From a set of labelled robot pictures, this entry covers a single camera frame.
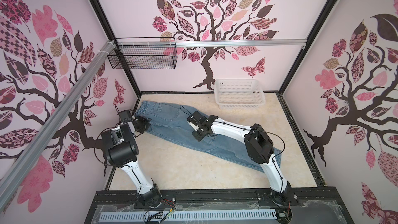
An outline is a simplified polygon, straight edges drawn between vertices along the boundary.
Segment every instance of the floor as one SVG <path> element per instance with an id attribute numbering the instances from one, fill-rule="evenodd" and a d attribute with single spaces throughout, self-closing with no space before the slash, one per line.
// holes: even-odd
<path id="1" fill-rule="evenodd" d="M 266 104 L 257 110 L 222 110 L 214 94 L 142 95 L 144 100 L 190 105 L 227 121 L 251 126 L 260 124 L 266 131 L 278 134 L 286 143 L 281 171 L 292 187 L 316 187 L 316 183 L 286 119 L 275 93 L 265 93 Z M 277 137 L 274 147 L 283 149 Z M 212 155 L 173 144 L 144 133 L 136 139 L 140 150 L 138 161 L 160 189 L 236 189 L 268 188 L 263 172 L 225 161 Z M 117 168 L 110 190 L 136 190 L 121 169 Z"/>

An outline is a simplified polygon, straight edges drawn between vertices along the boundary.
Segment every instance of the jeans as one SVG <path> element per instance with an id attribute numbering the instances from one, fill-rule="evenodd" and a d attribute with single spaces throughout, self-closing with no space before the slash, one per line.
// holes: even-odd
<path id="1" fill-rule="evenodd" d="M 198 142 L 192 135 L 193 128 L 188 124 L 189 115 L 184 113 L 188 111 L 192 114 L 197 109 L 190 106 L 184 107 L 185 109 L 182 108 L 183 111 L 181 111 L 180 105 L 177 104 L 143 101 L 135 114 L 150 119 L 150 127 L 147 132 L 152 135 L 263 172 L 261 166 L 248 156 L 245 144 L 236 139 L 216 135 L 215 137 L 205 137 Z M 280 150 L 274 149 L 276 154 L 280 152 Z M 280 167 L 280 155 L 276 157 L 276 161 Z"/>

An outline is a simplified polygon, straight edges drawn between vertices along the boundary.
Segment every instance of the tree branch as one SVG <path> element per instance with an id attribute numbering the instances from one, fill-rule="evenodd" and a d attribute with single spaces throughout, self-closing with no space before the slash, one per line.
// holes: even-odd
<path id="1" fill-rule="evenodd" d="M 33 119 L 34 121 L 36 121 L 37 123 L 39 123 L 40 125 L 44 125 L 44 121 L 42 121 L 41 119 L 39 119 L 36 115 L 29 115 L 26 116 L 21 112 L 21 105 L 24 104 L 24 100 L 26 100 L 26 98 L 23 98 L 18 104 L 17 107 L 0 107 L 0 111 L 13 111 L 16 112 L 21 118 L 23 118 L 23 120 L 27 121 L 29 119 Z"/>

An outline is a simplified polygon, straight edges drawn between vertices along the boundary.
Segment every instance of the jeans waistband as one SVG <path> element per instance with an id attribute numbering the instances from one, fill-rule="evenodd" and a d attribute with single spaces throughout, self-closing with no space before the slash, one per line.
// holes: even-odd
<path id="1" fill-rule="evenodd" d="M 148 107 L 149 107 L 149 102 L 148 101 L 143 101 L 141 103 L 140 108 L 137 109 L 135 114 L 136 115 L 144 115 L 144 113 L 147 111 Z"/>

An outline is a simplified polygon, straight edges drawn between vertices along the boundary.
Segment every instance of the wall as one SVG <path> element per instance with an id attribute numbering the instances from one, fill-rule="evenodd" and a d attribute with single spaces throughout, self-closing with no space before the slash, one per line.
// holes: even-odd
<path id="1" fill-rule="evenodd" d="M 100 0 L 118 38 L 174 36 L 177 41 L 305 39 L 326 2 L 261 0 L 256 3 L 258 1 Z M 264 90 L 279 90 L 300 48 L 181 48 L 177 50 L 175 70 L 133 69 L 132 72 L 141 91 L 208 91 L 214 88 L 214 79 L 252 77 L 261 81 Z"/>
<path id="2" fill-rule="evenodd" d="M 355 223 L 398 221 L 398 0 L 341 0 L 286 101 Z"/>
<path id="3" fill-rule="evenodd" d="M 88 0 L 0 1 L 1 178 L 107 38 Z M 0 222 L 82 223 L 109 171 L 93 155 L 97 136 L 117 123 L 115 104 L 128 109 L 135 100 L 124 73 L 106 61 Z"/>

